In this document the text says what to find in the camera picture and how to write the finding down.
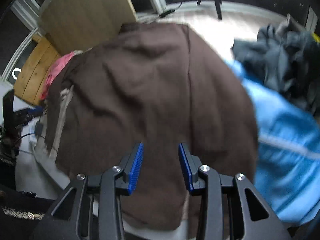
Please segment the pink folded garment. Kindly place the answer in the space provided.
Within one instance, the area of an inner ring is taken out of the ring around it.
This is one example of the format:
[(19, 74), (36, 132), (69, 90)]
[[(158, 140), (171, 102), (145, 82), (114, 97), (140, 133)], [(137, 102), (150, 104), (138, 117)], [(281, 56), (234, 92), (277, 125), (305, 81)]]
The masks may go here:
[(65, 68), (67, 63), (74, 57), (75, 55), (81, 54), (81, 50), (74, 50), (66, 55), (63, 55), (59, 59), (57, 59), (49, 68), (48, 75), (44, 80), (44, 84), (42, 86), (40, 100), (44, 100), (49, 91), (49, 87), (53, 83), (54, 79), (60, 74), (60, 72)]

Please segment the pink plaid blanket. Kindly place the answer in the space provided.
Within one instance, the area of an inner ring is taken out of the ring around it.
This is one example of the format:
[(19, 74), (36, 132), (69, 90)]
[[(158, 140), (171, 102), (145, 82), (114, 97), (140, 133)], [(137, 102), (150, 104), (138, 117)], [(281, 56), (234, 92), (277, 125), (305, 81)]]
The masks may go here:
[(188, 2), (174, 13), (158, 19), (151, 12), (136, 13), (138, 22), (174, 22), (186, 24), (201, 36), (217, 54), (226, 60), (233, 58), (231, 47), (235, 39), (256, 41), (261, 27), (278, 25), (285, 16), (252, 5), (225, 2), (221, 6), (222, 20), (217, 19), (213, 2)]

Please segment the light wooden cabinet panel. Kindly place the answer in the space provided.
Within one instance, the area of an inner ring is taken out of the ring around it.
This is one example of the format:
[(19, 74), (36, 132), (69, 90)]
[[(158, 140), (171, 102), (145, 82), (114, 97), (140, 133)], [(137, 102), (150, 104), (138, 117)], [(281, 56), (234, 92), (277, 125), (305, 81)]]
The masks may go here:
[(45, 0), (38, 25), (64, 55), (110, 40), (136, 20), (131, 0)]

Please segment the brown sweatshirt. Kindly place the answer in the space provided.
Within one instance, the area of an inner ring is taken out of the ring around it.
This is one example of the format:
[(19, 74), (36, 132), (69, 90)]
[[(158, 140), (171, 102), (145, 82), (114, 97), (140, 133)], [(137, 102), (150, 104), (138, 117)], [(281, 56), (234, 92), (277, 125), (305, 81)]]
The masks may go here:
[(240, 81), (189, 26), (133, 24), (116, 39), (72, 57), (50, 85), (46, 145), (53, 147), (60, 94), (72, 89), (57, 167), (100, 174), (137, 142), (144, 159), (137, 189), (121, 201), (137, 228), (175, 230), (187, 191), (178, 145), (217, 170), (253, 179), (258, 133)]

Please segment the black power adapter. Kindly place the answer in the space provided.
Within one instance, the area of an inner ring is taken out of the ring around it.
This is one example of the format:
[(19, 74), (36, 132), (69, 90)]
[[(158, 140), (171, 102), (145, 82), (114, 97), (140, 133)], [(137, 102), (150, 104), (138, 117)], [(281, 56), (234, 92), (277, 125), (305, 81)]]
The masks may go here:
[(168, 16), (174, 12), (175, 12), (175, 9), (166, 10), (165, 12), (161, 13), (158, 17), (165, 18), (166, 16)]

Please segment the blue satin jacket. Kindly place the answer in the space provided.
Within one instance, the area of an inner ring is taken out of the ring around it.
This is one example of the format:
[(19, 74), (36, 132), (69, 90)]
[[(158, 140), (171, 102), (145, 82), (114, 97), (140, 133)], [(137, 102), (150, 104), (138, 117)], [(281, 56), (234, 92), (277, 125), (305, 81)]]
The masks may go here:
[(266, 88), (236, 60), (226, 64), (253, 102), (258, 126), (254, 185), (285, 223), (303, 225), (319, 211), (319, 125)]

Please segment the dark grey garment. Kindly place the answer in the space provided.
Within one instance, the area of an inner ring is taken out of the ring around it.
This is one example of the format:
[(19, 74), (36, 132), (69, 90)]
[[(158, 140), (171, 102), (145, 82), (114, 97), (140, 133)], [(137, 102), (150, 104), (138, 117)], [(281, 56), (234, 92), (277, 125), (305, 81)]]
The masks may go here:
[(265, 87), (319, 117), (319, 42), (311, 32), (269, 24), (255, 42), (235, 39), (232, 53)]

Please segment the beige folded garment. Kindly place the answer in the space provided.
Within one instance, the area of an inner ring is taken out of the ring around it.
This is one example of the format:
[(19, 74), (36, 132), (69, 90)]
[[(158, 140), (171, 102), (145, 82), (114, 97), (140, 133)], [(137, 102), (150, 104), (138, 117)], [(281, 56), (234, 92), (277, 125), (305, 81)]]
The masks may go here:
[(73, 88), (74, 86), (71, 86), (70, 89), (66, 88), (61, 91), (60, 93), (60, 111), (59, 111), (59, 117), (57, 120), (57, 126), (55, 130), (55, 136), (52, 144), (51, 150), (47, 151), (48, 156), (50, 159), (56, 160), (59, 145), (60, 145), (60, 140), (61, 140), (61, 135), (62, 135), (62, 130), (65, 125), (65, 120), (66, 120), (66, 111), (69, 103), (72, 100), (73, 97)]

